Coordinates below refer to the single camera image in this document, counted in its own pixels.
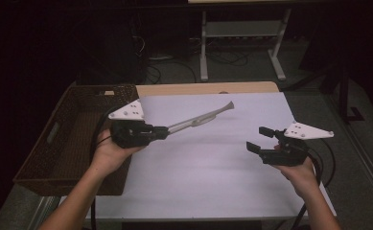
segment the metal stand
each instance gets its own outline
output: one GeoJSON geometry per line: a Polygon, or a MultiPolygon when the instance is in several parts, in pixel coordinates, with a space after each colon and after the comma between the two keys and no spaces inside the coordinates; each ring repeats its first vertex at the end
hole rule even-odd
{"type": "Polygon", "coordinates": [[[206,59],[206,37],[225,36],[276,36],[277,41],[273,49],[268,50],[270,61],[275,70],[278,80],[286,79],[284,71],[278,60],[278,52],[282,39],[288,25],[291,9],[285,10],[282,20],[271,21],[225,21],[207,22],[206,11],[202,13],[201,20],[201,53],[200,53],[200,79],[208,81],[207,59],[206,59]]]}

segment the dark background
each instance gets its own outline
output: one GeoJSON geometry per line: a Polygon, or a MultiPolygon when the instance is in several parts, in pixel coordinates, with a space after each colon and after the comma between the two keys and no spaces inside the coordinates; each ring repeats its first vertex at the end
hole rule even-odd
{"type": "MultiPolygon", "coordinates": [[[[136,55],[139,41],[133,35],[144,37],[147,54],[165,51],[187,58],[188,39],[200,31],[198,11],[149,11],[135,16],[122,11],[60,11],[125,3],[0,1],[0,209],[12,178],[73,81],[142,83],[146,62],[136,55]]],[[[228,11],[212,15],[237,17],[228,11]]],[[[339,59],[373,103],[373,1],[296,7],[285,38],[299,37],[311,40],[302,68],[316,71],[339,59]]]]}

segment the wicker basket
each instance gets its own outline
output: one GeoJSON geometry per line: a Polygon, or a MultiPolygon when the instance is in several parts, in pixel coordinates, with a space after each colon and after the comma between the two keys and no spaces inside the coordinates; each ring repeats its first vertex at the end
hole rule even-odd
{"type": "MultiPolygon", "coordinates": [[[[101,116],[136,99],[134,85],[68,88],[13,182],[40,196],[68,195],[89,166],[91,138],[101,116]]],[[[106,119],[104,128],[109,125],[106,119]]],[[[130,158],[105,179],[99,196],[123,193],[129,163],[130,158]]]]}

